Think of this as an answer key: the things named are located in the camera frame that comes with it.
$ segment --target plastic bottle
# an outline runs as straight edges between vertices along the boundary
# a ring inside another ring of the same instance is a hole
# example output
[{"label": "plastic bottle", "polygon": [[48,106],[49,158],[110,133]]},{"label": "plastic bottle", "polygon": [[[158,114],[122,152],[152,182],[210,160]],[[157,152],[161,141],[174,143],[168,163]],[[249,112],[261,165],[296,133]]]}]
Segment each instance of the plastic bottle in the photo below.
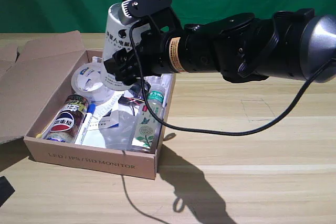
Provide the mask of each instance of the plastic bottle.
[{"label": "plastic bottle", "polygon": [[[150,77],[147,81],[151,84],[148,103],[153,112],[162,118],[165,87],[160,82],[160,77]],[[159,139],[161,125],[142,104],[135,121],[134,134],[129,141],[129,151],[154,153]]]}]

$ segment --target blue marker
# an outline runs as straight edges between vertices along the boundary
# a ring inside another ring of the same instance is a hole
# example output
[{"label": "blue marker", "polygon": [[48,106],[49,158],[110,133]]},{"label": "blue marker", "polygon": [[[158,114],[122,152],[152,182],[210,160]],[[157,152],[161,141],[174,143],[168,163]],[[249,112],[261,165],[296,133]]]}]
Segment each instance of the blue marker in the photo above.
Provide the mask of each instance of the blue marker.
[{"label": "blue marker", "polygon": [[84,137],[86,135],[86,132],[88,131],[88,128],[89,128],[89,125],[90,125],[90,122],[91,122],[91,119],[93,117],[93,113],[96,109],[96,105],[94,103],[90,104],[89,108],[88,108],[88,112],[86,114],[86,117],[84,119],[84,122],[79,130],[79,133],[76,137],[76,141],[75,141],[75,144],[82,144],[83,143],[83,140],[84,140]]}]

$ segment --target cable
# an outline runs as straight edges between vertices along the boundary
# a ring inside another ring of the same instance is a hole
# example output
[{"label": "cable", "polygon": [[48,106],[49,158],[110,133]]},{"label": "cable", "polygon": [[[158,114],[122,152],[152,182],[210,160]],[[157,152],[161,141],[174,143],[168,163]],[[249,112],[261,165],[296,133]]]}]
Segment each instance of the cable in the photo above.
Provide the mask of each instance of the cable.
[{"label": "cable", "polygon": [[169,222],[166,222],[166,221],[161,220],[161,219],[159,219],[159,218],[157,218],[157,217],[154,217],[154,216],[151,216],[151,215],[149,215],[149,214],[146,214],[145,212],[143,212],[143,211],[141,211],[139,208],[137,208],[136,205],[131,201],[130,196],[129,196],[128,193],[127,193],[127,190],[126,190],[126,183],[125,183],[125,179],[124,179],[124,176],[123,176],[123,175],[121,175],[121,180],[122,180],[122,186],[123,186],[123,188],[124,188],[124,192],[125,192],[125,195],[126,195],[126,199],[128,200],[129,204],[131,204],[131,206],[132,206],[137,212],[139,212],[140,214],[142,214],[142,215],[144,215],[144,216],[146,216],[146,217],[148,217],[148,218],[151,218],[151,219],[153,219],[153,220],[156,220],[156,221],[158,221],[158,222],[161,222],[161,223],[164,223],[164,224],[170,224]]},{"label": "cable", "polygon": [[196,133],[205,133],[205,134],[214,134],[214,135],[223,135],[223,136],[246,136],[246,135],[252,135],[261,131],[264,131],[270,127],[272,127],[273,125],[277,124],[278,122],[280,122],[286,115],[288,115],[292,109],[295,107],[295,105],[298,103],[298,101],[300,100],[300,98],[302,97],[302,95],[304,94],[304,92],[306,91],[306,89],[309,87],[309,85],[316,79],[316,77],[323,72],[331,63],[335,62],[335,59],[330,59],[329,61],[327,61],[326,63],[324,63],[308,80],[305,81],[305,83],[302,85],[302,87],[300,88],[300,90],[298,91],[297,95],[294,97],[293,101],[289,104],[289,106],[275,119],[273,119],[272,121],[270,121],[269,123],[253,129],[253,130],[249,130],[249,131],[242,131],[242,132],[225,132],[225,131],[213,131],[213,130],[202,130],[202,129],[193,129],[193,128],[185,128],[185,127],[179,127],[179,126],[175,126],[175,125],[171,125],[168,124],[166,122],[164,122],[163,120],[161,120],[151,109],[148,100],[147,100],[147,96],[145,96],[144,93],[144,76],[143,76],[143,72],[142,72],[142,67],[141,67],[141,62],[140,62],[140,57],[138,55],[138,52],[136,50],[135,47],[135,43],[133,40],[133,30],[134,28],[138,27],[140,25],[140,22],[135,23],[129,31],[129,36],[130,36],[130,40],[131,40],[131,45],[135,54],[135,57],[137,58],[137,62],[139,65],[139,72],[140,72],[140,82],[141,82],[141,87],[142,87],[142,94],[144,97],[144,102],[147,106],[148,111],[151,113],[151,115],[158,121],[160,122],[162,125],[171,128],[173,130],[177,130],[177,131],[186,131],[186,132],[196,132]]}]

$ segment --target roll of tape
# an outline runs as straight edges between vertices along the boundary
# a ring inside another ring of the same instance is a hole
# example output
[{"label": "roll of tape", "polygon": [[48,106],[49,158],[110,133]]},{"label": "roll of tape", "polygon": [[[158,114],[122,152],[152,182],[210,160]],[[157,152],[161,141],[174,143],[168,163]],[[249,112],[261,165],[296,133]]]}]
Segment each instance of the roll of tape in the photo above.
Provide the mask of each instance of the roll of tape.
[{"label": "roll of tape", "polygon": [[91,62],[78,68],[71,78],[73,90],[92,103],[104,103],[114,91],[106,87],[100,78],[101,63]]}]

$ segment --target white label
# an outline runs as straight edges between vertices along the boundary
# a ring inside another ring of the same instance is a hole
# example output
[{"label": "white label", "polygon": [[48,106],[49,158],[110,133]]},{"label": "white label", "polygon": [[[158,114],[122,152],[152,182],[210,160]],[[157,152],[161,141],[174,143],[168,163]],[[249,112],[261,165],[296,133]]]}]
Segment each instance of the white label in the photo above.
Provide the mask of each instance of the white label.
[{"label": "white label", "polygon": [[116,91],[110,100],[96,107],[88,131],[110,128],[119,123],[118,100],[122,94]]}]

